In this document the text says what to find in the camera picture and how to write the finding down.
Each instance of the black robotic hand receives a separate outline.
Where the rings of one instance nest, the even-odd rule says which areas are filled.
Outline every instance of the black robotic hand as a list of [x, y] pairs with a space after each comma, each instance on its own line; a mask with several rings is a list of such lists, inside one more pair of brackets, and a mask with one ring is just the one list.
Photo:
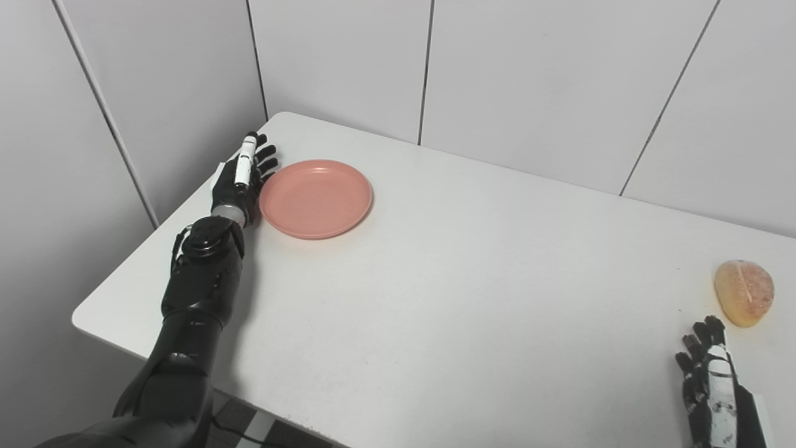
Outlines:
[[696, 336], [683, 336], [689, 353], [675, 355], [685, 374], [683, 400], [693, 448], [766, 448], [755, 398], [738, 384], [724, 324], [707, 316], [693, 329]]
[[231, 218], [241, 228], [254, 222], [259, 191], [278, 164], [276, 148], [266, 145], [267, 141], [264, 134], [249, 132], [238, 155], [219, 166], [213, 184], [212, 214]]

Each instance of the white wall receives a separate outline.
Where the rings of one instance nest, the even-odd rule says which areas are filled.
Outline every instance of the white wall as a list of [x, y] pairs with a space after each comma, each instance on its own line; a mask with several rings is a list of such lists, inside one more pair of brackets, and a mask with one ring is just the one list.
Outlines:
[[24, 447], [106, 418], [137, 370], [70, 316], [152, 226], [48, 0], [0, 2], [0, 61], [0, 446]]
[[431, 0], [251, 0], [268, 113], [417, 143]]
[[618, 194], [715, 0], [436, 0], [423, 146]]
[[162, 222], [265, 123], [246, 0], [64, 0]]
[[723, 0], [625, 196], [796, 237], [796, 3]]

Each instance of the white cylindrical component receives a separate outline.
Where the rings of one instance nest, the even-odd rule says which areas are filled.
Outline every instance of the white cylindrical component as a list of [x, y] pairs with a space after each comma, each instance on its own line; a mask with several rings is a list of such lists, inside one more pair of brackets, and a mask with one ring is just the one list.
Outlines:
[[249, 184], [249, 179], [252, 175], [252, 164], [254, 163], [254, 151], [256, 149], [257, 139], [252, 136], [246, 136], [243, 144], [240, 145], [240, 152], [238, 153], [238, 164], [235, 169], [235, 184]]
[[708, 408], [711, 413], [710, 443], [715, 448], [736, 448], [738, 407], [735, 380], [727, 352], [718, 345], [708, 350]]

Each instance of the panel seam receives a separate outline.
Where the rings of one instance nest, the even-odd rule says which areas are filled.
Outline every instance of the panel seam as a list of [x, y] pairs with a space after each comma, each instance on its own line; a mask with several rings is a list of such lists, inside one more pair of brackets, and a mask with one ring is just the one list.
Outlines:
[[75, 56], [80, 63], [80, 68], [83, 70], [83, 74], [86, 76], [86, 81], [88, 81], [88, 86], [94, 95], [97, 105], [99, 106], [99, 111], [102, 113], [103, 118], [105, 119], [105, 124], [107, 125], [108, 130], [111, 132], [111, 137], [116, 143], [119, 154], [122, 156], [124, 166], [133, 182], [133, 187], [139, 194], [139, 198], [144, 206], [146, 215], [149, 217], [152, 226], [157, 229], [160, 225], [158, 223], [158, 217], [154, 212], [154, 208], [152, 207], [149, 198], [147, 198], [146, 193], [144, 192], [141, 179], [139, 178], [138, 173], [135, 171], [130, 153], [127, 151], [127, 147], [124, 145], [122, 136], [119, 134], [119, 128], [116, 126], [116, 122], [113, 120], [111, 111], [108, 109], [107, 102], [100, 91], [99, 84], [97, 83], [96, 77], [91, 70], [91, 66], [88, 63], [88, 59], [83, 51], [83, 47], [80, 45], [80, 40], [78, 39], [74, 27], [72, 26], [72, 22], [69, 20], [69, 16], [66, 13], [66, 8], [64, 7], [62, 0], [53, 0], [53, 6], [55, 7], [56, 14], [58, 14], [58, 19], [60, 20], [61, 25], [64, 27], [66, 36], [69, 39], [69, 44], [72, 46], [72, 50], [75, 52]]
[[252, 32], [252, 46], [254, 47], [254, 63], [257, 65], [257, 80], [259, 81], [259, 94], [263, 97], [263, 110], [265, 111], [265, 120], [268, 121], [268, 106], [265, 103], [265, 88], [263, 87], [263, 72], [259, 67], [259, 51], [257, 51], [257, 37], [254, 34], [254, 20], [252, 19], [252, 6], [249, 0], [246, 0], [246, 12], [249, 18], [249, 29]]
[[420, 97], [420, 124], [417, 129], [417, 144], [423, 141], [423, 117], [426, 112], [426, 87], [428, 85], [428, 61], [431, 58], [431, 31], [434, 28], [434, 3], [431, 0], [431, 8], [428, 13], [428, 40], [426, 41], [426, 66], [423, 70], [423, 94]]
[[680, 74], [677, 76], [677, 80], [674, 81], [674, 86], [672, 87], [672, 90], [669, 92], [669, 96], [666, 97], [666, 102], [663, 104], [661, 113], [658, 114], [657, 119], [655, 120], [655, 123], [653, 124], [652, 129], [650, 130], [650, 134], [647, 136], [646, 141], [644, 142], [644, 146], [642, 147], [641, 152], [638, 153], [638, 157], [636, 158], [635, 163], [633, 163], [633, 167], [630, 169], [630, 173], [627, 176], [624, 185], [622, 185], [622, 189], [619, 192], [620, 196], [623, 196], [625, 194], [625, 190], [627, 189], [627, 186], [630, 184], [630, 178], [633, 177], [633, 174], [636, 172], [636, 168], [638, 167], [638, 163], [641, 162], [642, 157], [644, 156], [644, 152], [646, 151], [647, 147], [650, 145], [650, 141], [652, 140], [652, 137], [657, 131], [657, 126], [661, 123], [663, 114], [666, 112], [666, 109], [669, 107], [669, 103], [672, 101], [674, 92], [677, 90], [677, 87], [680, 85], [680, 81], [682, 81], [683, 75], [685, 75], [685, 70], [689, 67], [689, 64], [691, 64], [691, 59], [693, 58], [694, 53], [697, 52], [697, 47], [699, 47], [699, 44], [702, 42], [702, 37], [704, 36], [705, 31], [708, 30], [708, 26], [710, 25], [711, 20], [713, 20], [713, 15], [716, 14], [716, 10], [719, 8], [720, 3], [721, 0], [716, 0], [716, 4], [713, 5], [713, 9], [710, 11], [710, 15], [708, 15], [708, 20], [705, 21], [704, 26], [702, 27], [702, 30], [699, 33], [699, 37], [696, 38], [696, 42], [694, 43], [694, 46], [691, 48], [691, 53], [689, 53], [688, 58], [685, 59], [685, 64], [683, 65], [682, 70], [680, 70]]

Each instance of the table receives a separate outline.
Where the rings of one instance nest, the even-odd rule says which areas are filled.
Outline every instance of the table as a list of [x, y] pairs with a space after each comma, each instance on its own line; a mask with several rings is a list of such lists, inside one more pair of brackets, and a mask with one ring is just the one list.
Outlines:
[[[284, 164], [356, 167], [374, 202], [328, 240], [247, 229], [222, 391], [353, 448], [684, 446], [673, 354], [721, 316], [718, 265], [746, 258], [776, 298], [754, 328], [729, 326], [730, 349], [778, 444], [796, 442], [796, 240], [295, 114], [262, 131]], [[147, 356], [174, 235], [209, 198], [208, 181], [74, 325]]]

